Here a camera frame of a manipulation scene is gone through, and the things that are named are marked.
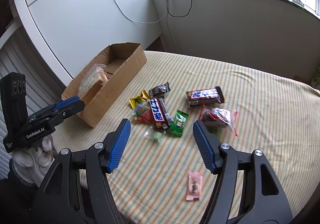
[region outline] metal screw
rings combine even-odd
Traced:
[[[97,143],[94,145],[94,147],[95,147],[96,149],[101,149],[101,148],[103,147],[103,143],[97,142]]]
[[[228,150],[228,149],[230,148],[230,145],[227,144],[227,143],[222,143],[222,144],[221,144],[221,148],[222,148],[223,150]]]
[[[260,150],[255,150],[254,153],[255,153],[257,156],[261,156],[261,155],[262,155],[262,151],[260,151]]]
[[[69,149],[68,149],[68,148],[63,148],[63,149],[60,151],[60,153],[63,154],[63,155],[68,154],[68,152],[69,152]]]

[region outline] clear candy wrapper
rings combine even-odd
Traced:
[[[148,128],[148,130],[144,133],[144,137],[146,137],[148,139],[154,139],[159,143],[161,142],[162,137],[164,135],[165,135],[165,131],[163,131],[163,132],[155,131],[153,126]]]
[[[236,131],[237,115],[237,110],[233,110],[231,112],[227,109],[206,108],[205,105],[202,105],[199,120],[201,120],[207,127],[216,129],[227,128],[233,132],[234,136],[238,137]]]
[[[107,74],[104,71],[106,65],[94,64],[82,79],[78,96],[88,105],[94,96],[100,91],[101,87],[108,81]]]
[[[201,199],[202,179],[202,172],[189,172],[188,191],[186,196],[187,201],[198,201]]]

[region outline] white cable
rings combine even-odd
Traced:
[[[117,5],[117,7],[118,7],[119,11],[121,12],[121,14],[122,14],[124,17],[126,17],[129,21],[132,21],[132,22],[135,22],[135,23],[154,24],[154,23],[158,23],[160,20],[162,20],[162,19],[165,17],[165,15],[164,15],[160,20],[158,20],[158,21],[156,21],[156,22],[138,22],[138,21],[134,21],[134,20],[128,18],[127,15],[125,15],[125,14],[123,13],[123,11],[122,11],[121,8],[119,7],[119,5],[118,5],[118,3],[117,3],[116,0],[113,0],[113,1],[114,1],[115,4]]]

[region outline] striped bedsheet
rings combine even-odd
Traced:
[[[174,116],[177,109],[189,113],[183,136],[165,137],[158,144],[144,137],[149,126],[132,124],[120,165],[108,180],[118,209],[135,223],[197,223],[216,176],[204,167],[194,141],[192,125],[200,108],[187,108],[185,91],[219,85],[225,96],[222,107],[238,110],[239,135],[233,137],[224,131],[221,142],[245,152],[261,149],[295,216],[320,181],[319,91],[291,79],[220,61],[162,52],[145,54],[146,65],[95,128],[76,116],[57,127],[52,134],[56,149],[83,150],[102,141],[122,118],[129,118],[129,98],[169,81],[171,92],[165,98],[169,113]],[[186,201],[189,171],[204,173],[200,201]],[[237,215],[242,177],[239,171],[230,218]]]

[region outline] gold candy wrapper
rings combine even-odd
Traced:
[[[141,104],[142,102],[146,102],[149,99],[150,99],[149,95],[143,89],[139,96],[135,96],[135,97],[129,99],[129,105],[130,105],[131,109],[135,109],[138,104]]]

